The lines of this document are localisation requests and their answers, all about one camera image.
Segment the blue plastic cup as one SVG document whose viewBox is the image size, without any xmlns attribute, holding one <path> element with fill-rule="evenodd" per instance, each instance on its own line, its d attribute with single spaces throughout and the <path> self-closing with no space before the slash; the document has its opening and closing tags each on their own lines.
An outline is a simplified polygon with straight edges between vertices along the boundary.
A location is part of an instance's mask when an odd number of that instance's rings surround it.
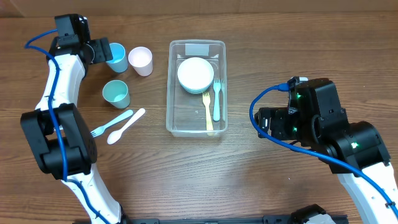
<svg viewBox="0 0 398 224">
<path fill-rule="evenodd" d="M 110 43 L 109 46 L 113 59 L 106 62 L 108 67 L 116 73 L 125 72 L 128 68 L 126 49 L 119 43 Z"/>
</svg>

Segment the pink plastic cup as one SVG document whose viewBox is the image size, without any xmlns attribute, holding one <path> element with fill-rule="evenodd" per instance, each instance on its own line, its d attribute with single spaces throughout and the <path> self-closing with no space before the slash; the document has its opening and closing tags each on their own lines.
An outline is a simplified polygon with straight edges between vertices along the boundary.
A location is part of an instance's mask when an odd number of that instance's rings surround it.
<svg viewBox="0 0 398 224">
<path fill-rule="evenodd" d="M 133 69 L 143 77 L 153 72 L 152 52 L 146 47 L 136 47 L 129 52 L 128 61 Z"/>
</svg>

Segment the green plastic cup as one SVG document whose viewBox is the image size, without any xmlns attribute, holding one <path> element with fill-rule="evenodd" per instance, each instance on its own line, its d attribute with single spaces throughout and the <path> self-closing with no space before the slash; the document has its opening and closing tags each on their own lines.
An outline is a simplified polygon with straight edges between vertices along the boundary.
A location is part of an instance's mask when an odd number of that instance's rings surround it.
<svg viewBox="0 0 398 224">
<path fill-rule="evenodd" d="M 119 109 L 127 108 L 131 102 L 129 88 L 121 80 L 112 80 L 105 84 L 102 95 L 108 103 Z"/>
</svg>

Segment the yellow plastic fork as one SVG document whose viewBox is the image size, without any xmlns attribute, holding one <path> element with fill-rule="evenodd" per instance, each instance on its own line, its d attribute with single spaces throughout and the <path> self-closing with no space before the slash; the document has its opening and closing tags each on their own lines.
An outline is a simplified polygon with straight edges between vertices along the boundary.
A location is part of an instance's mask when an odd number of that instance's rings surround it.
<svg viewBox="0 0 398 224">
<path fill-rule="evenodd" d="M 203 100 L 203 104 L 205 106 L 206 130 L 207 131 L 212 131 L 213 130 L 213 123 L 212 123 L 211 114 L 210 114 L 211 98 L 210 98 L 210 94 L 209 94 L 208 91 L 204 91 L 203 92 L 202 100 Z"/>
</svg>

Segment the blue bowl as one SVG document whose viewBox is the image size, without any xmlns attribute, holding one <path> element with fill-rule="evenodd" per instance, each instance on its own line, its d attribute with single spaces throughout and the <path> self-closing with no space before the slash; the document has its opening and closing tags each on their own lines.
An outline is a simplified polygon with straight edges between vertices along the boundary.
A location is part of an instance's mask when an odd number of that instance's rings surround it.
<svg viewBox="0 0 398 224">
<path fill-rule="evenodd" d="M 203 93 L 204 91 L 207 91 L 207 89 L 209 88 L 209 86 L 203 87 L 203 88 L 199 88 L 199 89 L 195 89 L 195 88 L 189 88 L 187 86 L 182 85 L 183 89 L 186 90 L 187 92 L 191 93 L 191 94 L 200 94 Z"/>
</svg>

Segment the green-blue bowl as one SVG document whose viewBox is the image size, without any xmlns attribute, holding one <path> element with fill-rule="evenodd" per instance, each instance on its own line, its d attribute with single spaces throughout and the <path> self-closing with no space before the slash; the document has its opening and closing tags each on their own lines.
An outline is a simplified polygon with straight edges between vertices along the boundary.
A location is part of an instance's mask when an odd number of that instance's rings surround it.
<svg viewBox="0 0 398 224">
<path fill-rule="evenodd" d="M 197 95 L 197 94 L 202 94 L 204 91 L 207 91 L 207 89 L 201 89 L 201 90 L 192 90 L 192 89 L 186 89 L 187 92 Z"/>
</svg>

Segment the pink plastic bowl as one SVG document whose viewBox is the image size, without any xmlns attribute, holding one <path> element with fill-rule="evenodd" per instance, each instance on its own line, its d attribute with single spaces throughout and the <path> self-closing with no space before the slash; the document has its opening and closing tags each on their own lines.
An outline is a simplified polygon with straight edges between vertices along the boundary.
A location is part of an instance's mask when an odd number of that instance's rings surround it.
<svg viewBox="0 0 398 224">
<path fill-rule="evenodd" d="M 184 60 L 177 69 L 180 84 L 191 90 L 207 88 L 212 83 L 214 75 L 211 63 L 200 57 Z"/>
</svg>

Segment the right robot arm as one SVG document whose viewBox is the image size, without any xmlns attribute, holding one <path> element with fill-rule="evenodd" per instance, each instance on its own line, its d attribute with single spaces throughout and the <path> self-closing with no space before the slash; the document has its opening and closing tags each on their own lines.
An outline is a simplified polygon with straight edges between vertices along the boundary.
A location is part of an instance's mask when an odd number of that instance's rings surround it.
<svg viewBox="0 0 398 224">
<path fill-rule="evenodd" d="M 397 223 L 397 184 L 391 157 L 369 122 L 350 123 L 335 84 L 293 77 L 265 89 L 249 107 L 260 138 L 326 163 L 364 223 Z"/>
</svg>

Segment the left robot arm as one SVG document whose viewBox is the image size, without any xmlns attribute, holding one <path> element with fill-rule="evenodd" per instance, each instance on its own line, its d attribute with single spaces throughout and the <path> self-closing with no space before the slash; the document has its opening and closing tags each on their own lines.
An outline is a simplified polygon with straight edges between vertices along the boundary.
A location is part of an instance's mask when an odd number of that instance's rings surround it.
<svg viewBox="0 0 398 224">
<path fill-rule="evenodd" d="M 49 66 L 41 100 L 35 110 L 21 116 L 21 128 L 37 165 L 75 194 L 92 223 L 129 223 L 99 174 L 94 137 L 76 107 L 88 65 L 112 59 L 108 39 L 63 45 L 61 37 L 55 37 L 50 50 L 32 41 L 25 47 L 45 54 Z"/>
</svg>

